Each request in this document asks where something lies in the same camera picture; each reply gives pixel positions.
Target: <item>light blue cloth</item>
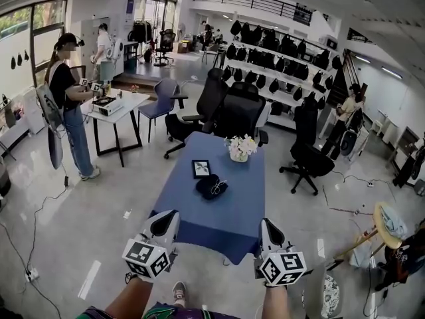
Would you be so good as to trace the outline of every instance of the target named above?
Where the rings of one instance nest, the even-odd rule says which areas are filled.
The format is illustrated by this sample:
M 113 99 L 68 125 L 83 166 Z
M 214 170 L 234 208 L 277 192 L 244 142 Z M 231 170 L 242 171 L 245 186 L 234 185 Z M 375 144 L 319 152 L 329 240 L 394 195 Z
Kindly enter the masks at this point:
M 192 160 L 208 160 L 211 173 L 226 180 L 228 189 L 206 200 L 195 189 Z M 258 250 L 264 217 L 264 150 L 258 148 L 246 163 L 230 159 L 224 138 L 193 132 L 171 172 L 151 216 L 176 209 L 181 222 L 176 242 L 190 243 L 224 254 L 238 265 Z
M 81 108 L 77 106 L 73 110 L 64 112 L 64 123 L 68 132 L 68 140 L 72 158 L 81 175 L 90 176 L 93 173 L 93 165 L 88 152 L 86 131 Z
M 381 215 L 385 228 L 393 237 L 398 237 L 401 240 L 407 238 L 407 226 L 393 208 L 381 206 Z

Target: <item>floor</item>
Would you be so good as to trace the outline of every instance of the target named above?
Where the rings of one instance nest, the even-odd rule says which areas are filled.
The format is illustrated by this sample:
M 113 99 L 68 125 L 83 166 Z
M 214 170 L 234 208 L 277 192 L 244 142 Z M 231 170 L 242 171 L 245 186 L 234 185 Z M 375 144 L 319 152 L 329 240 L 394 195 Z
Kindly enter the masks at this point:
M 199 80 L 205 79 L 208 67 L 201 66 L 200 61 L 176 59 L 174 68 L 156 70 L 143 66 L 138 70 L 157 77 L 172 76 L 181 82 L 190 80 L 192 75 Z M 179 113 L 193 114 L 202 88 L 203 82 L 184 85 L 183 93 L 188 94 L 189 99 Z M 143 148 L 124 153 L 126 167 L 122 168 L 117 154 L 96 156 L 92 123 L 89 122 L 86 133 L 90 153 L 93 162 L 102 169 L 101 176 L 92 181 L 80 180 L 68 141 L 66 138 L 62 141 L 70 188 L 57 200 L 47 200 L 38 213 L 32 257 L 32 266 L 40 274 L 36 284 L 59 307 L 62 318 L 75 318 L 89 305 L 105 308 L 125 286 L 124 275 L 128 270 L 121 258 L 122 251 L 149 215 L 179 157 L 176 152 L 169 160 L 163 159 L 163 153 L 175 145 L 167 140 L 164 119 L 158 119 L 150 144 L 147 143 L 147 124 L 142 117 Z M 371 216 L 354 216 L 344 210 L 371 213 L 377 201 L 386 201 L 403 217 L 410 232 L 425 217 L 424 199 L 412 188 L 399 189 L 382 182 L 369 188 L 355 178 L 343 183 L 338 173 L 315 179 L 319 189 L 317 197 L 305 182 L 300 184 L 296 194 L 291 194 L 296 177 L 279 173 L 278 168 L 291 162 L 290 148 L 296 135 L 274 126 L 266 126 L 265 130 L 270 138 L 270 143 L 264 146 L 266 216 L 285 233 L 287 240 L 303 251 L 308 268 L 353 244 L 361 232 L 373 226 Z M 101 148 L 112 146 L 112 127 L 100 123 L 99 131 Z M 129 117 L 118 123 L 118 134 L 123 144 L 135 142 Z M 25 138 L 13 154 L 16 162 L 6 158 L 13 186 L 7 196 L 8 204 L 0 214 L 0 222 L 7 226 L 26 262 L 33 239 L 34 211 L 46 196 L 57 196 L 63 190 L 64 172 L 61 168 L 55 171 L 51 166 L 45 130 Z M 366 149 L 353 163 L 339 158 L 335 171 L 361 179 L 390 181 L 392 171 L 386 169 L 384 163 L 376 150 L 371 153 Z M 130 212 L 128 218 L 124 217 L 126 212 Z M 379 240 L 373 241 L 373 247 L 379 243 Z M 203 247 L 177 246 L 179 256 L 171 272 L 162 274 L 154 284 L 149 304 L 170 303 L 172 286 L 183 280 L 189 289 L 191 306 L 206 304 L 210 310 L 239 318 L 255 317 L 265 288 L 261 280 L 254 279 L 252 255 L 247 255 L 238 266 L 223 266 L 223 256 L 219 253 Z M 26 319 L 58 318 L 55 309 L 31 286 L 24 291 L 23 268 L 2 228 L 0 256 L 0 294 L 7 307 Z M 380 252 L 377 261 L 382 260 Z M 334 272 L 339 276 L 344 293 L 341 316 L 344 319 L 362 318 L 369 289 L 368 270 L 343 263 Z M 377 314 L 402 319 L 423 318 L 420 306 L 425 294 L 424 275 L 425 269 L 422 269 L 406 284 L 391 287 Z M 373 270 L 372 286 L 382 277 Z M 302 278 L 288 288 L 292 318 L 305 317 L 301 305 L 302 290 L 307 287 L 305 282 L 306 278 Z M 378 306 L 381 299 L 381 292 L 372 293 L 366 313 L 370 313 L 373 303 Z

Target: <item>blue tablecloth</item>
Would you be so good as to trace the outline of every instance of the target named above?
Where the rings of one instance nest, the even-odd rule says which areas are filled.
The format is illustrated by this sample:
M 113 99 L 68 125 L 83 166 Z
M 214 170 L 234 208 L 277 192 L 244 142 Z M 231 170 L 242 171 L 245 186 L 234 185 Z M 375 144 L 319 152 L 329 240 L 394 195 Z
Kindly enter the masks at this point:
M 264 217 L 264 151 L 258 148 L 246 163 L 230 159 L 223 138 L 194 132 L 186 141 L 151 216 L 176 209 L 181 222 L 176 242 L 203 246 L 238 265 L 258 249 Z M 211 173 L 227 180 L 228 189 L 207 201 L 195 189 L 192 160 L 209 160 Z

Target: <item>white sneaker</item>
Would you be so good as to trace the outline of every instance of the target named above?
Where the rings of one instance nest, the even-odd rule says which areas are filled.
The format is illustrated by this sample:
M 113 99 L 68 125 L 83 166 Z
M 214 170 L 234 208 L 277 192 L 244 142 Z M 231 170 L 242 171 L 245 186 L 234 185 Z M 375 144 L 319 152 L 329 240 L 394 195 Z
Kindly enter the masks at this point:
M 100 168 L 96 165 L 93 165 L 93 172 L 90 176 L 84 176 L 80 173 L 80 177 L 83 181 L 87 181 L 88 179 L 94 179 L 100 175 Z

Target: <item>blue chair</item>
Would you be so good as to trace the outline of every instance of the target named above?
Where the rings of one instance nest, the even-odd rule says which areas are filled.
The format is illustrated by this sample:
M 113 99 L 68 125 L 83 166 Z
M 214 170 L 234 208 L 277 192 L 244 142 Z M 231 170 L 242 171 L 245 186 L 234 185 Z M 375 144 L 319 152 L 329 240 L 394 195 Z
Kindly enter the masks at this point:
M 164 78 L 153 89 L 157 94 L 158 99 L 150 104 L 139 106 L 139 115 L 137 118 L 137 127 L 140 129 L 140 114 L 149 118 L 149 134 L 147 142 L 151 141 L 151 123 L 157 125 L 157 117 L 169 114 L 174 109 L 175 99 L 172 98 L 177 93 L 177 82 L 170 78 Z

